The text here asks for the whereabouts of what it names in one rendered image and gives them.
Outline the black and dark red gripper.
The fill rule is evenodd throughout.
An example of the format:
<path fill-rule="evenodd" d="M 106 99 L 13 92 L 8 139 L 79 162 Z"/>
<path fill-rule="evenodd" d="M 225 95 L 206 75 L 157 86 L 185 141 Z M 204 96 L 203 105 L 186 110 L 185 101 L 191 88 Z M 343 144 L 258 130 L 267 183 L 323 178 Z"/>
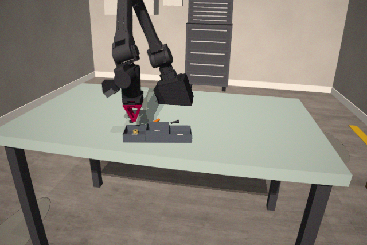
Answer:
<path fill-rule="evenodd" d="M 136 122 L 139 115 L 142 103 L 144 100 L 143 91 L 141 91 L 140 81 L 136 81 L 135 84 L 131 85 L 131 98 L 122 98 L 123 108 L 128 113 L 132 122 Z M 129 109 L 128 109 L 129 108 Z M 136 114 L 134 114 L 132 108 L 137 108 Z"/>

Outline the grey three-compartment bin rack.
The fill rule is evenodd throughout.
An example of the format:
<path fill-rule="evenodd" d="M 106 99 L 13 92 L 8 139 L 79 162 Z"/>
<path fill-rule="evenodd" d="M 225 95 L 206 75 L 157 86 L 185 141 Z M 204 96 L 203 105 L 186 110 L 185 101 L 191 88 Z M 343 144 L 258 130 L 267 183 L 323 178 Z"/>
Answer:
<path fill-rule="evenodd" d="M 134 129 L 138 130 L 138 134 L 133 134 Z M 126 125 L 123 132 L 123 142 L 191 143 L 192 132 L 190 126 L 169 125 L 169 122 Z"/>

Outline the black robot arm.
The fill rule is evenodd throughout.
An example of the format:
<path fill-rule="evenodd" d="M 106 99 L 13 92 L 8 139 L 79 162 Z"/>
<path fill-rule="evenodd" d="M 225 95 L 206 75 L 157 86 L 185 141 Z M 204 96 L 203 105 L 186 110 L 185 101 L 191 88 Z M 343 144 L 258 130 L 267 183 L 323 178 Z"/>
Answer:
<path fill-rule="evenodd" d="M 161 74 L 159 76 L 161 79 L 157 85 L 172 83 L 182 77 L 181 73 L 177 74 L 173 69 L 171 51 L 167 44 L 162 44 L 159 40 L 144 1 L 118 0 L 116 33 L 114 43 L 112 43 L 112 57 L 116 65 L 115 76 L 114 80 L 104 80 L 101 83 L 103 94 L 107 98 L 116 94 L 120 88 L 122 98 L 131 98 L 131 84 L 140 81 L 140 66 L 133 63 L 140 59 L 140 53 L 132 33 L 132 7 L 149 45 L 147 54 L 150 64 L 153 68 L 160 67 Z"/>

